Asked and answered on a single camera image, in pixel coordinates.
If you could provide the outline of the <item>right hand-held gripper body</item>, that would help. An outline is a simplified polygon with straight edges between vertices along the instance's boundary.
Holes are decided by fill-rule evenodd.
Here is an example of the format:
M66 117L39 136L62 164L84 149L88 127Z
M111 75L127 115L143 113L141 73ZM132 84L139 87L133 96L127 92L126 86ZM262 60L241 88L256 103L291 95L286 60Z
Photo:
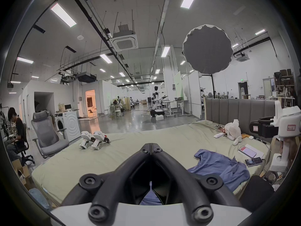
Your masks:
M298 106L282 108L279 100L275 100L275 116L264 117L249 124L251 133L260 137L273 138L278 136L283 142L282 153L275 153L270 164L270 171L284 172L289 164L290 143L300 135L301 112Z

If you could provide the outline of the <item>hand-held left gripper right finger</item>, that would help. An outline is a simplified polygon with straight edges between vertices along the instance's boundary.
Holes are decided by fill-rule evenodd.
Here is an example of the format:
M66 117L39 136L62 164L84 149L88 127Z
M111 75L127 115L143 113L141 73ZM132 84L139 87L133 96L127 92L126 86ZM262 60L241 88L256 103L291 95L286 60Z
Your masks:
M155 143L150 144L150 191L162 205L182 203L188 223L210 223L218 215L212 201L226 209L242 208L219 176L188 172Z

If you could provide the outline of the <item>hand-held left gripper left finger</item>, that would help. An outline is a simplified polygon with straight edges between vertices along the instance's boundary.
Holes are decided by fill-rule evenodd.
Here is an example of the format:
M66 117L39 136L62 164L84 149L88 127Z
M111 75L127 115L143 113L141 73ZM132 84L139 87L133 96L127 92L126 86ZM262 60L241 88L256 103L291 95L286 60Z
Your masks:
M147 143L114 171L81 176L61 206L91 202L87 215L92 223L113 223L120 202L139 205L151 190L150 159Z

